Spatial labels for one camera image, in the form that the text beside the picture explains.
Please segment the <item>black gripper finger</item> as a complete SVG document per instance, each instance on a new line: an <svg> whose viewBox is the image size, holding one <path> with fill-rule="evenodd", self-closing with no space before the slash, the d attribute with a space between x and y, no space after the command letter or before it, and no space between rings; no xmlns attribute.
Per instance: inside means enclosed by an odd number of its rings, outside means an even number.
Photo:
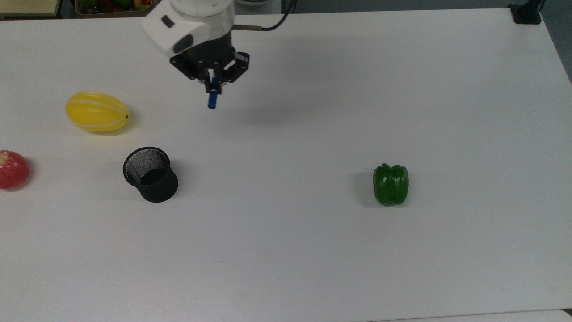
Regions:
<svg viewBox="0 0 572 322"><path fill-rule="evenodd" d="M222 86L235 82L249 68L251 57L245 52L234 52L230 59L217 61L216 65L216 90L222 94Z"/></svg>
<svg viewBox="0 0 572 322"><path fill-rule="evenodd" d="M206 93L212 92L212 77L202 61L187 55L176 55L171 57L169 62L188 79L200 82L205 87Z"/></svg>

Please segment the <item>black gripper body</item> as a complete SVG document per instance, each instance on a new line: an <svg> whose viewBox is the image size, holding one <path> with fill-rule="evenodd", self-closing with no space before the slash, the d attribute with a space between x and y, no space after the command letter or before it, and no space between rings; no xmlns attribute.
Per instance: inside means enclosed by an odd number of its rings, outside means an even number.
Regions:
<svg viewBox="0 0 572 322"><path fill-rule="evenodd" d="M196 45L182 54L197 61L202 61L206 68L214 71L216 75L217 61L230 59L234 52L235 49L231 42L231 31L229 31L220 38Z"/></svg>

